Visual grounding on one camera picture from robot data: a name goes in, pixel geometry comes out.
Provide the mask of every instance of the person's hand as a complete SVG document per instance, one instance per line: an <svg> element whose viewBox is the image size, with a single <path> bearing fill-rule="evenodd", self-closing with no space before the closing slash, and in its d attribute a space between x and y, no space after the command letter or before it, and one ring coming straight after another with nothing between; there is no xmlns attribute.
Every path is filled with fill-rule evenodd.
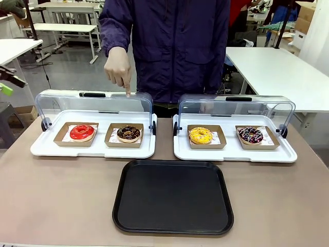
<svg viewBox="0 0 329 247"><path fill-rule="evenodd" d="M104 66L108 80L125 89L130 96L130 80L132 77L128 55L124 48L113 47L108 52L108 59Z"/></svg>
<svg viewBox="0 0 329 247"><path fill-rule="evenodd" d="M200 104L199 113L211 114L213 109L214 109L214 103L213 102L202 102Z"/></svg>

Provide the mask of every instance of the brown paper tray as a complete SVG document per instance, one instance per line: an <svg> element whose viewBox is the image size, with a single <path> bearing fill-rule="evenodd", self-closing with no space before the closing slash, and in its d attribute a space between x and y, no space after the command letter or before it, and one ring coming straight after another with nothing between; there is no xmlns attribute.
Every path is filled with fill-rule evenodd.
<svg viewBox="0 0 329 247"><path fill-rule="evenodd" d="M194 144L190 141L189 138L189 132L197 127L202 127L210 130L211 132L217 132L218 137L220 139L221 144L214 144L214 145L209 145L209 144ZM223 133L222 128L219 125L188 125L187 126L187 133L188 133L188 139L191 145L191 149L223 149L226 146L226 138Z"/></svg>
<svg viewBox="0 0 329 247"><path fill-rule="evenodd" d="M60 147L90 147L93 143L95 136L97 135L97 130L95 131L94 136L87 142L62 142L64 136L66 135L69 126L71 125L97 125L97 122L66 122L63 127L59 130L58 134L54 138L53 142Z"/></svg>
<svg viewBox="0 0 329 247"><path fill-rule="evenodd" d="M273 132L269 129L268 126L265 126L266 132L268 133L269 137L271 137L274 145L264 146L264 145L248 145L248 144L245 144L245 143L242 142L242 138L240 137L239 132L237 131L238 128L244 128L244 127L259 128L259 127L261 127L261 125L237 125L237 126L235 126L236 135L239 138L239 141L240 141L241 146L242 146L243 149L245 149L245 150L274 150L280 145L278 139L273 134Z"/></svg>
<svg viewBox="0 0 329 247"><path fill-rule="evenodd" d="M124 126L133 126L137 129L141 129L142 133L141 133L141 137L140 137L140 143L110 143L109 139L111 137L111 134L113 132L114 128L122 128ZM144 125L142 123L112 123L109 125L109 128L106 132L106 136L105 136L105 144L109 147L109 148L140 148L140 145L143 142L143 136L144 136Z"/></svg>

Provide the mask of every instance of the yellow frosted donut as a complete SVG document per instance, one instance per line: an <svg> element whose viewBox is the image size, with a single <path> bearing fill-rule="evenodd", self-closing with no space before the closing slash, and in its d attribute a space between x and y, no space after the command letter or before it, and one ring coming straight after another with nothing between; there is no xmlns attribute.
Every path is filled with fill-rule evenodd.
<svg viewBox="0 0 329 247"><path fill-rule="evenodd" d="M210 130L202 127L192 129L189 136L190 140L195 144L209 144L212 140Z"/></svg>

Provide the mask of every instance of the floor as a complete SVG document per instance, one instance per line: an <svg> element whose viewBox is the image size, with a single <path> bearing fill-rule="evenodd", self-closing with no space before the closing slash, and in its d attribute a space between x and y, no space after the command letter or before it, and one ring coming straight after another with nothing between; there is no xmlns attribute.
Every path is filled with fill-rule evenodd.
<svg viewBox="0 0 329 247"><path fill-rule="evenodd" d="M45 51L50 52L54 45L49 36L40 37L44 40L43 47ZM263 46L265 37L259 37L258 46ZM86 91L124 91L124 89L112 84L105 76L103 71L107 58L103 51L99 53L99 58L93 65L89 64L92 58L89 43L80 43L72 47L62 47L62 54L51 55L43 61L44 69L39 67L29 69L29 63L25 60L33 60L26 54L20 58L20 65L23 70L26 81L29 83L33 98L43 90L52 88L59 90L86 90ZM132 68L135 68L135 62L132 55L132 48L128 52ZM233 74L232 83L228 87L232 89L232 94L238 94L243 82L240 74ZM132 91L136 90L136 71L133 69L131 80ZM329 166L329 152L327 149L315 149L315 152Z"/></svg>

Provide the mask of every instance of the black tray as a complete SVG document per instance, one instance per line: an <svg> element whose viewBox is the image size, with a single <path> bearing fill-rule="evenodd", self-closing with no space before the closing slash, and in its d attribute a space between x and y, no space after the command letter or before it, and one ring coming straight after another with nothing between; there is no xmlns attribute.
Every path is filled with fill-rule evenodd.
<svg viewBox="0 0 329 247"><path fill-rule="evenodd" d="M121 230L139 233L220 235L233 225L223 174L209 162L129 162L112 217Z"/></svg>

